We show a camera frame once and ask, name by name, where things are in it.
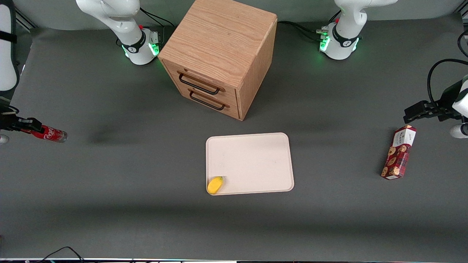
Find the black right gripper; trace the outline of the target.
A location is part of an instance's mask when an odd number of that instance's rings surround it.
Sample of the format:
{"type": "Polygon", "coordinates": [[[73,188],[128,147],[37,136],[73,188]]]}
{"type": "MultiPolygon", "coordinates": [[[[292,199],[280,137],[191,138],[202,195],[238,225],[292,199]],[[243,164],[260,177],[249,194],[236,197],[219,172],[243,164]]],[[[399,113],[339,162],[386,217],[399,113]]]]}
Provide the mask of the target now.
{"type": "Polygon", "coordinates": [[[17,110],[0,111],[0,129],[8,131],[26,130],[28,133],[43,133],[42,123],[35,118],[17,118],[17,110]]]}

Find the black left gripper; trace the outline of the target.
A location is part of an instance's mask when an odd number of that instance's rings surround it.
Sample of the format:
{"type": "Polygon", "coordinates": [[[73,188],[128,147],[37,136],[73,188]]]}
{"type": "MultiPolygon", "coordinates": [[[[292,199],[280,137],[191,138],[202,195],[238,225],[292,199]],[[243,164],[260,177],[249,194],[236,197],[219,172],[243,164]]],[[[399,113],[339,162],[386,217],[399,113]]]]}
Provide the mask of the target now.
{"type": "Polygon", "coordinates": [[[463,115],[453,108],[453,104],[458,98],[462,86],[463,80],[449,86],[442,92],[439,100],[434,100],[432,89],[428,87],[427,91],[430,102],[421,100],[413,106],[406,108],[404,110],[405,116],[403,117],[404,123],[409,124],[420,119],[420,115],[426,115],[430,112],[431,115],[436,116],[440,122],[448,119],[462,120],[463,115]]]}

